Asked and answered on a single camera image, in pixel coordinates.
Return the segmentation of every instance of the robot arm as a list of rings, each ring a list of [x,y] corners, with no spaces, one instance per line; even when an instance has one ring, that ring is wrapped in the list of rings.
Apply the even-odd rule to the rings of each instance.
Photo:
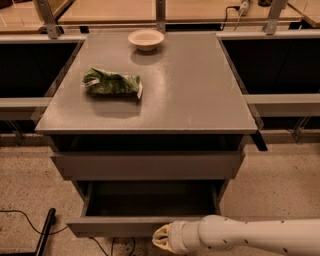
[[[250,246],[289,256],[320,255],[320,219],[239,222],[217,215],[175,221],[157,230],[153,243],[176,254]]]

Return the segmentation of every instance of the power cord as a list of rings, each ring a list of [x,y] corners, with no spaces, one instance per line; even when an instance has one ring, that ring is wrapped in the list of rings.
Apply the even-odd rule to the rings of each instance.
[[[39,235],[45,235],[44,233],[40,232],[39,230],[37,230],[37,229],[34,227],[34,225],[32,224],[32,222],[30,221],[28,215],[27,215],[26,213],[24,213],[23,211],[19,211],[19,210],[0,210],[0,213],[1,213],[1,212],[2,212],[2,213],[21,213],[21,214],[23,214],[23,215],[26,217],[28,223],[30,224],[30,226],[32,227],[32,229],[33,229],[35,232],[37,232]],[[58,231],[49,233],[48,235],[51,236],[51,235],[58,234],[58,233],[60,233],[60,232],[62,232],[62,231],[64,231],[64,230],[66,230],[67,228],[68,228],[68,226],[66,226],[66,227],[64,227],[63,229],[60,229],[60,230],[58,230]],[[105,252],[105,250],[103,250],[103,248],[102,248],[102,246],[100,245],[100,243],[99,243],[94,237],[90,237],[89,239],[92,239],[93,241],[95,241],[95,242],[97,243],[97,245],[99,246],[99,248],[101,249],[101,251],[102,251],[106,256],[108,256],[108,254]],[[113,240],[112,240],[111,256],[112,256],[112,254],[113,254],[113,247],[114,247],[114,244],[115,244],[115,242],[116,242],[116,239],[117,239],[117,238],[113,238]],[[136,241],[135,241],[135,239],[134,239],[133,237],[132,237],[132,242],[133,242],[133,246],[132,246],[132,250],[131,250],[129,256],[132,256],[132,255],[133,255],[133,252],[134,252],[135,246],[136,246]]]
[[[0,212],[4,212],[4,213],[12,213],[12,212],[14,212],[14,213],[21,213],[21,214],[23,214],[23,215],[26,217],[27,221],[29,222],[30,226],[32,227],[32,229],[33,229],[35,232],[37,232],[39,235],[45,235],[44,233],[38,231],[38,230],[33,226],[33,224],[31,223],[28,215],[27,215],[26,213],[24,213],[23,211],[19,211],[19,210],[0,210]],[[60,229],[60,230],[58,230],[58,231],[49,233],[48,235],[51,236],[51,235],[58,234],[58,233],[62,232],[63,230],[67,229],[67,228],[68,228],[68,226],[66,226],[66,227],[64,227],[63,229]]]
[[[225,27],[226,22],[227,22],[227,20],[228,20],[228,10],[229,10],[229,9],[235,9],[235,10],[239,11],[239,10],[240,10],[240,6],[239,6],[239,5],[232,5],[232,6],[226,7],[226,15],[225,15],[225,19],[224,19],[224,22],[223,22],[223,24],[222,24],[222,27],[221,27],[221,31],[224,30],[224,27]]]

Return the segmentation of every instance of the green snack bag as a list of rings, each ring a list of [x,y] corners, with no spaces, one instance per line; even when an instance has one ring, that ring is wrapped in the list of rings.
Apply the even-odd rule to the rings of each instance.
[[[91,94],[136,95],[139,99],[142,94],[140,76],[120,75],[98,68],[91,68],[86,72],[83,85]]]

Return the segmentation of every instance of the cabinet top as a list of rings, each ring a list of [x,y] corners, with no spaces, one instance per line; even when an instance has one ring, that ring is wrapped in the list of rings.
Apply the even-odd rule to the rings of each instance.
[[[125,32],[88,35],[36,127],[42,134],[250,134],[257,130],[215,33],[167,33],[141,52]],[[91,67],[138,74],[136,98],[89,95]]]

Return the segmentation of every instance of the drawer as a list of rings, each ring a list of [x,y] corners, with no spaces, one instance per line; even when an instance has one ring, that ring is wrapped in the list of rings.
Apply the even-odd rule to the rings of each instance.
[[[62,152],[52,160],[66,180],[234,178],[241,151]]]
[[[67,220],[77,237],[151,237],[174,220],[215,214],[214,181],[90,182],[81,217]]]

